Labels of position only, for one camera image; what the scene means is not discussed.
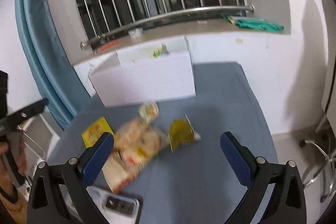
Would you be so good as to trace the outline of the left hand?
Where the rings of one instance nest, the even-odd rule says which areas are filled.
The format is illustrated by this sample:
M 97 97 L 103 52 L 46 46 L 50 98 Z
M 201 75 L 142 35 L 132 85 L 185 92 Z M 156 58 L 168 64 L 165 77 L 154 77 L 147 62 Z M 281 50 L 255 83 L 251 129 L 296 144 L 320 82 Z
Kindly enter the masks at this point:
M 25 143 L 23 138 L 20 138 L 19 144 L 17 145 L 17 154 L 13 154 L 13 159 L 15 160 L 15 164 L 17 166 L 18 172 L 21 175 L 24 175 L 27 169 L 27 160 L 25 154 Z M 1 156 L 5 154 L 9 150 L 9 145 L 6 142 L 1 142 Z M 1 177 L 9 177 L 9 173 L 1 160 Z

